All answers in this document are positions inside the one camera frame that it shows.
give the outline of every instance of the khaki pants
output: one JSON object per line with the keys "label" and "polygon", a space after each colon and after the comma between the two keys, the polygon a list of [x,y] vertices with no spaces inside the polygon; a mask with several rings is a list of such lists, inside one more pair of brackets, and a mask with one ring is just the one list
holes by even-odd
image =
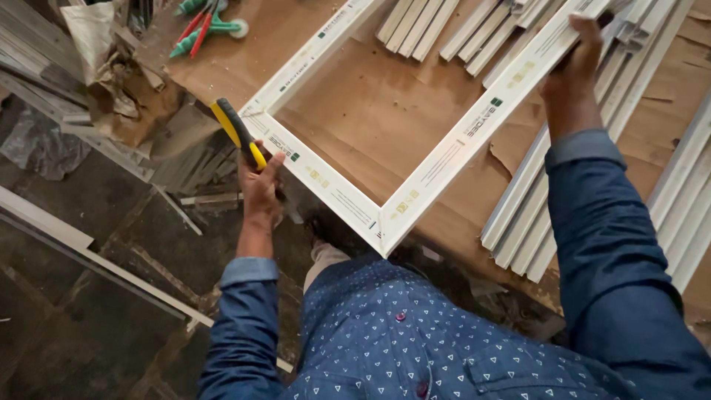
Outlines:
{"label": "khaki pants", "polygon": [[311,267],[309,272],[306,274],[306,279],[304,280],[304,293],[311,286],[319,273],[325,270],[329,265],[340,263],[341,261],[348,261],[351,258],[348,257],[343,251],[331,246],[329,243],[324,241],[317,241],[314,248],[311,250],[311,259],[314,260],[314,266]]}

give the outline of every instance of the white pvc window frame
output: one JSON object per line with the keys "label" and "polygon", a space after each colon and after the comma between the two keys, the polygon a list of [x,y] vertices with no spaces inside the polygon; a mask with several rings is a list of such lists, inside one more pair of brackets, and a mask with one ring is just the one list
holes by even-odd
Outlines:
{"label": "white pvc window frame", "polygon": [[250,99],[239,114],[285,167],[387,258],[506,118],[576,43],[568,16],[597,18],[612,0],[568,0],[380,207],[309,149],[272,115],[385,0],[350,0]]}

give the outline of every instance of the shirt sleeve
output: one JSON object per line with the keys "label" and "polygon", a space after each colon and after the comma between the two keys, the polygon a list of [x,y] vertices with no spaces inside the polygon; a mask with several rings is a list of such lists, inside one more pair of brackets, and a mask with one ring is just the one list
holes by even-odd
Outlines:
{"label": "shirt sleeve", "polygon": [[220,314],[198,382],[199,399],[276,399],[277,279],[273,260],[236,258],[220,280]]}
{"label": "shirt sleeve", "polygon": [[571,348],[650,397],[708,396],[711,358],[684,324],[649,212],[607,132],[557,141],[545,167]]}

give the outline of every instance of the screwdriver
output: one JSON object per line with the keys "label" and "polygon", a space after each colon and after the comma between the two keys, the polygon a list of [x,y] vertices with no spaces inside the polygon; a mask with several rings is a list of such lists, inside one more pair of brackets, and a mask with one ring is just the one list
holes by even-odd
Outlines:
{"label": "screwdriver", "polygon": [[237,148],[242,150],[247,162],[257,171],[262,171],[267,166],[267,160],[230,102],[226,98],[219,98],[210,105],[210,109]]}

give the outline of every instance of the green plastic tool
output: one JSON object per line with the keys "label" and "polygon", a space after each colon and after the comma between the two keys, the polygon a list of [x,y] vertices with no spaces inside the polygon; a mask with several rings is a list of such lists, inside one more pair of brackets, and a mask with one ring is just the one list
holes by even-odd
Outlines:
{"label": "green plastic tool", "polygon": [[[175,56],[179,56],[184,53],[190,52],[190,50],[193,48],[193,45],[195,44],[195,41],[198,39],[198,36],[200,35],[201,28],[196,29],[188,35],[188,37],[184,38],[182,41],[179,41],[176,47],[173,49],[171,52],[170,57],[173,58]],[[220,17],[217,15],[213,16],[213,23],[210,25],[210,28],[208,29],[208,34],[210,33],[228,33],[230,36],[233,38],[244,38],[247,35],[247,32],[249,31],[249,26],[247,25],[247,22],[243,19],[233,19],[230,22],[222,22],[220,20]]]}
{"label": "green plastic tool", "polygon": [[202,7],[207,0],[185,0],[178,5],[175,15],[189,14]]}

